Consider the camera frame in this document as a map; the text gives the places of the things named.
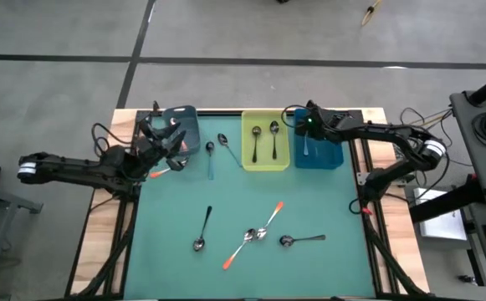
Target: yellow-green plastic bin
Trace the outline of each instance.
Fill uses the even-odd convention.
[[[289,135],[287,126],[282,122],[281,110],[246,110],[242,114],[241,153],[243,168],[246,171],[283,171],[289,166]],[[270,132],[270,124],[276,120],[279,132],[276,134],[276,160],[273,159],[274,137]],[[252,128],[259,126],[261,135],[258,137],[258,160],[252,162],[255,138]]]

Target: translucent plastic container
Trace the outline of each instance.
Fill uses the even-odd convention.
[[[294,123],[306,115],[306,109],[294,111]],[[335,169],[343,164],[341,143],[313,140],[294,135],[294,165],[307,169]]]
[[[242,164],[246,171],[283,171],[289,166],[289,132],[280,119],[279,110],[249,110],[242,114],[241,151]],[[276,121],[279,125],[276,134],[276,160],[273,159],[274,137],[270,124]],[[257,139],[257,161],[253,162],[253,149],[256,143],[252,128],[259,126],[261,135]]]
[[[181,131],[186,131],[180,148],[179,156],[196,154],[200,150],[200,128],[196,108],[191,105],[166,109],[162,113],[162,119],[167,125],[179,121],[181,125],[177,128],[170,139],[173,139]]]

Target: silver spoon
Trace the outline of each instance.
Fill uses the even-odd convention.
[[[235,154],[233,154],[232,149],[229,148],[229,146],[228,146],[228,138],[226,138],[226,136],[223,133],[218,133],[217,138],[218,138],[218,142],[220,143],[220,145],[226,146],[226,148],[228,149],[229,153],[232,154],[232,157],[237,162],[237,165],[239,167],[243,167],[241,165],[241,162],[239,162],[239,159],[237,159],[237,157],[235,156]]]
[[[213,175],[213,167],[212,167],[212,152],[215,150],[215,144],[212,143],[212,141],[209,141],[206,143],[206,151],[209,154],[209,180],[212,180],[214,175]]]
[[[195,239],[194,243],[192,244],[192,248],[196,252],[202,250],[203,246],[206,244],[206,240],[203,239],[203,230],[205,230],[205,228],[206,228],[207,220],[209,219],[209,215],[211,214],[211,210],[212,210],[212,207],[207,206],[206,220],[203,222],[202,234],[200,234],[200,237]]]
[[[273,133],[273,138],[274,138],[273,159],[276,160],[276,134],[278,134],[279,132],[279,124],[276,120],[270,123],[270,132]]]
[[[258,137],[261,135],[261,128],[259,126],[254,126],[252,128],[252,135],[255,137],[255,144],[253,145],[253,157],[252,162],[258,161]]]
[[[241,251],[241,248],[243,248],[243,246],[247,243],[247,242],[251,242],[253,240],[253,238],[256,236],[256,229],[248,229],[248,231],[246,231],[244,233],[244,241],[243,241],[243,244],[237,249],[237,251],[235,251],[235,253],[230,257],[228,258],[228,260],[226,260],[226,262],[223,264],[223,269],[224,270],[227,270],[230,266],[230,264],[232,264],[232,261],[235,259],[235,256],[237,255],[237,253],[239,253],[239,251]]]
[[[319,235],[316,237],[297,238],[297,239],[294,239],[289,235],[283,235],[279,239],[279,243],[281,243],[282,246],[284,247],[291,247],[293,246],[294,242],[298,242],[299,240],[325,240],[325,239],[326,239],[326,235]]]
[[[261,227],[258,229],[258,234],[257,234],[258,240],[262,240],[265,238],[265,235],[267,235],[267,226],[270,224],[271,221],[273,221],[273,218],[276,216],[276,213],[278,213],[283,206],[284,203],[279,202],[278,205],[276,205],[276,209],[274,209],[273,215],[270,216],[269,221],[267,222],[267,224],[265,224],[265,227]]]

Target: gray concrete floor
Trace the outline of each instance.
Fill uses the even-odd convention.
[[[371,22],[372,1],[158,0],[142,56],[486,63],[486,0],[388,0]],[[0,54],[131,55],[146,0],[0,0]],[[68,280],[92,190],[16,179],[21,155],[47,151],[93,158],[90,126],[110,123],[127,64],[0,61],[0,187],[43,202],[21,214],[0,271],[0,293],[17,300],[57,298]],[[126,108],[283,107],[313,99],[334,107],[403,107],[427,115],[448,96],[486,82],[479,69],[378,69],[139,64]],[[449,153],[469,163],[453,119]],[[441,135],[435,128],[434,134]],[[428,174],[436,180],[442,166]],[[442,184],[460,184],[470,167],[452,164]],[[459,283],[471,273],[463,245],[420,239],[433,293],[486,300],[486,288]]]

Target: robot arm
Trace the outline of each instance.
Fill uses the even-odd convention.
[[[166,158],[174,171],[184,165],[175,161],[185,137],[182,131],[172,141],[164,142],[179,127],[175,123],[158,130],[151,126],[151,116],[138,122],[141,137],[133,151],[124,146],[109,147],[99,161],[70,159],[45,152],[22,156],[19,159],[18,178],[25,184],[44,184],[61,181],[93,188],[104,188],[113,196],[133,195],[138,181],[143,181],[149,170]]]
[[[295,125],[296,135],[307,132],[313,139],[330,142],[354,139],[391,142],[404,154],[403,160],[386,169],[377,168],[368,175],[360,196],[364,205],[380,200],[394,180],[413,171],[433,170],[447,151],[441,140],[422,127],[364,123],[348,113],[322,109],[311,100],[306,108],[306,116]],[[410,141],[415,141],[416,146],[412,147]]]

